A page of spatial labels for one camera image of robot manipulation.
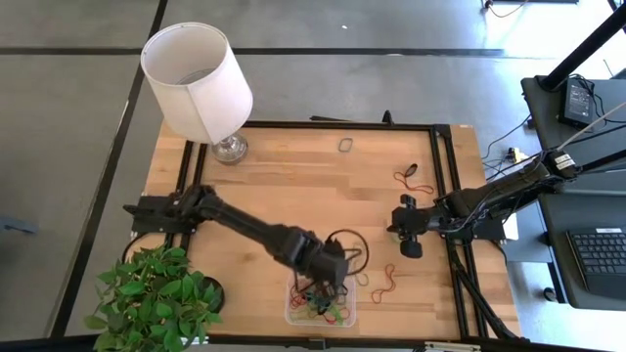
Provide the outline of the white shade table lamp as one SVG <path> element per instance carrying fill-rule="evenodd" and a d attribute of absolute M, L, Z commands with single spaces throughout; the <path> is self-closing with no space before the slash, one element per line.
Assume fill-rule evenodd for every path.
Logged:
<path fill-rule="evenodd" d="M 222 31 L 201 22 L 168 26 L 145 44 L 140 64 L 172 131 L 210 145 L 223 164 L 246 157 L 239 130 L 251 115 L 253 95 Z"/>

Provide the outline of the clear plastic bin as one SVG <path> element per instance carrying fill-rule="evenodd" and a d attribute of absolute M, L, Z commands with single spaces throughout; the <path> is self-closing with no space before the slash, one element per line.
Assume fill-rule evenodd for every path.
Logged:
<path fill-rule="evenodd" d="M 294 326 L 350 328 L 356 322 L 356 283 L 337 288 L 295 276 L 286 286 L 285 319 Z"/>

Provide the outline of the green potted plant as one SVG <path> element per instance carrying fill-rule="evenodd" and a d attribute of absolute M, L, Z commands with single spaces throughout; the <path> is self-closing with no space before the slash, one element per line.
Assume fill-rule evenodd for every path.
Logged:
<path fill-rule="evenodd" d="M 100 302 L 84 324 L 96 352 L 183 352 L 223 323 L 224 290 L 190 269 L 180 247 L 142 248 L 98 276 Z"/>

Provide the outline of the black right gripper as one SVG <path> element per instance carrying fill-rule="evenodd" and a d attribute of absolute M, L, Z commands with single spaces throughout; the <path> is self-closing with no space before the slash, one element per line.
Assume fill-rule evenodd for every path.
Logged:
<path fill-rule="evenodd" d="M 421 258 L 422 245 L 418 236 L 429 230 L 433 208 L 417 208 L 417 201 L 412 196 L 404 194 L 400 197 L 401 205 L 391 212 L 391 221 L 388 223 L 388 232 L 396 234 L 400 242 L 400 252 L 408 258 Z"/>

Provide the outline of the black power adapter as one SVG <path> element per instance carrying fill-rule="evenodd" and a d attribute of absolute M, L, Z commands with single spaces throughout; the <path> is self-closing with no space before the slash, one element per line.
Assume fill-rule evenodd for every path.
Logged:
<path fill-rule="evenodd" d="M 562 86 L 559 123 L 583 128 L 593 121 L 595 103 L 593 84 L 583 78 L 568 78 Z"/>

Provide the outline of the grey floor object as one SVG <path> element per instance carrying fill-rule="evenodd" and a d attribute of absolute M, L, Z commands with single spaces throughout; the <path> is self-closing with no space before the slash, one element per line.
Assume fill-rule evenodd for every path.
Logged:
<path fill-rule="evenodd" d="M 38 231 L 38 226 L 32 222 L 0 215 L 0 232 L 4 231 L 19 231 L 26 234 L 35 234 Z"/>

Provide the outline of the white label plate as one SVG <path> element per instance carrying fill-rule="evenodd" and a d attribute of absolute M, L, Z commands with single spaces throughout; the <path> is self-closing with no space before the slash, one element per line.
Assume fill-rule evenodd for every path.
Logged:
<path fill-rule="evenodd" d="M 422 352 L 482 352 L 475 344 L 456 342 L 427 341 Z"/>

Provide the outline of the black keyboard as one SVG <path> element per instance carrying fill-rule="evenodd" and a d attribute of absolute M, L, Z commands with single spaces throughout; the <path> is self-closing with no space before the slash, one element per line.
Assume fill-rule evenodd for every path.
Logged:
<path fill-rule="evenodd" d="M 569 230 L 566 238 L 585 289 L 626 300 L 626 229 Z"/>

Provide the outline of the black desk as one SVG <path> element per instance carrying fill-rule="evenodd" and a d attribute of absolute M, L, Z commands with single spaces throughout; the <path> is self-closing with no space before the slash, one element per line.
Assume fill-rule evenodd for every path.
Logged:
<path fill-rule="evenodd" d="M 594 80 L 596 92 L 606 111 L 626 101 L 626 79 Z M 542 149 L 557 147 L 577 132 L 557 120 L 561 93 L 540 88 L 535 78 L 521 80 L 522 95 L 536 124 Z M 601 137 L 565 147 L 577 164 L 585 164 L 626 149 L 626 127 Z M 566 230 L 595 225 L 626 226 L 626 161 L 600 168 L 606 173 L 582 175 L 565 184 L 555 195 L 540 196 L 539 205 L 547 226 L 547 235 L 556 256 L 565 302 L 574 308 L 626 311 L 626 299 L 591 293 L 583 283 L 573 251 L 565 238 Z"/>

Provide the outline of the black diagonal pole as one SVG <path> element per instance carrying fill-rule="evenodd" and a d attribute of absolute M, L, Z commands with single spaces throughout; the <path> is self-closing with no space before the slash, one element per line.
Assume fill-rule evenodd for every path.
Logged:
<path fill-rule="evenodd" d="M 593 56 L 612 36 L 626 26 L 626 2 L 620 5 L 575 50 L 573 50 L 549 75 L 538 81 L 546 90 L 554 90 L 585 61 Z"/>

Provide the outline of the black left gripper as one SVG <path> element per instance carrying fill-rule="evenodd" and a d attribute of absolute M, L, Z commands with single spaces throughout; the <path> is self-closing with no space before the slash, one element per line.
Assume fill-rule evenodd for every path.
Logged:
<path fill-rule="evenodd" d="M 333 286 L 332 304 L 339 304 L 342 298 L 340 285 L 348 273 L 348 260 L 345 250 L 337 240 L 322 242 L 312 232 L 291 233 L 284 254 L 285 264 L 296 273 L 314 282 Z M 314 288 L 312 301 L 315 305 L 322 306 L 324 293 Z"/>

